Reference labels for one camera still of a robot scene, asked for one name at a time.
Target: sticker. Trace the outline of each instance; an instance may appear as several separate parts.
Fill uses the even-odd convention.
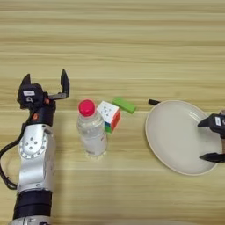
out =
[[[221,126],[221,118],[220,117],[215,117],[215,124],[217,126]]]
[[[23,91],[25,96],[34,96],[35,92],[34,91]]]
[[[26,97],[25,101],[26,101],[26,102],[32,102],[33,100],[32,100],[31,97]]]

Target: black cable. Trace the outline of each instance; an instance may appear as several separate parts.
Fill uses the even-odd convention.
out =
[[[5,185],[11,189],[11,190],[17,190],[17,184],[13,183],[10,181],[9,177],[6,177],[5,174],[4,174],[4,171],[3,171],[3,168],[2,168],[2,165],[1,165],[1,158],[2,156],[4,155],[5,152],[7,152],[8,150],[12,149],[13,147],[15,147],[16,145],[19,144],[21,138],[23,137],[24,135],[24,132],[25,132],[25,127],[29,124],[32,116],[35,114],[35,111],[31,112],[30,113],[30,116],[28,117],[28,119],[26,120],[26,122],[22,125],[22,128],[21,128],[21,132],[20,132],[20,135],[19,137],[14,141],[14,142],[11,142],[9,144],[7,144],[6,146],[4,146],[1,151],[0,151],[0,176],[3,180],[3,182],[5,183]]]

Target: bottle label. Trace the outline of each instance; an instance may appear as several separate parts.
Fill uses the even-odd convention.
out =
[[[103,152],[106,151],[107,137],[105,131],[96,137],[82,137],[81,139],[85,150],[92,156],[100,156]]]

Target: plate rim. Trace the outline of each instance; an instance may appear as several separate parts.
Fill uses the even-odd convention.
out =
[[[149,146],[150,146],[152,152],[153,152],[154,155],[157,157],[157,159],[161,161],[161,163],[163,163],[165,166],[167,166],[168,168],[170,168],[172,171],[175,171],[175,172],[177,172],[177,173],[179,173],[179,174],[183,174],[183,175],[191,176],[191,177],[197,177],[197,176],[204,175],[204,174],[206,174],[206,173],[212,171],[212,170],[217,166],[218,163],[214,163],[214,166],[213,166],[211,169],[209,169],[209,170],[207,170],[207,171],[204,171],[204,172],[201,172],[201,173],[194,173],[194,174],[192,174],[192,173],[186,173],[186,172],[178,171],[178,170],[174,169],[172,166],[168,165],[168,164],[167,164],[167,163],[166,163],[166,162],[165,162],[165,161],[164,161],[164,160],[156,153],[156,150],[151,146],[150,140],[149,140],[149,138],[148,138],[148,131],[147,131],[147,126],[148,126],[149,116],[150,116],[150,114],[151,114],[157,107],[159,107],[160,105],[163,105],[163,104],[170,103],[170,102],[180,102],[180,103],[185,103],[185,104],[187,104],[187,105],[190,105],[191,107],[196,108],[198,111],[201,111],[203,114],[206,115],[206,117],[208,116],[204,111],[202,111],[202,110],[201,110],[200,108],[198,108],[196,105],[193,105],[193,104],[191,104],[191,103],[189,103],[189,102],[185,102],[185,101],[182,101],[182,100],[166,100],[166,101],[162,101],[162,102],[160,102],[159,104],[155,105],[155,106],[149,111],[149,113],[148,113],[148,115],[147,115],[147,118],[146,118],[146,121],[145,121],[145,135],[146,135],[148,144],[149,144]]]

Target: water bottle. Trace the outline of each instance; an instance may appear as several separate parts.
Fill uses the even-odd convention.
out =
[[[84,149],[90,156],[100,156],[107,147],[105,122],[89,99],[82,101],[78,109],[77,129]]]

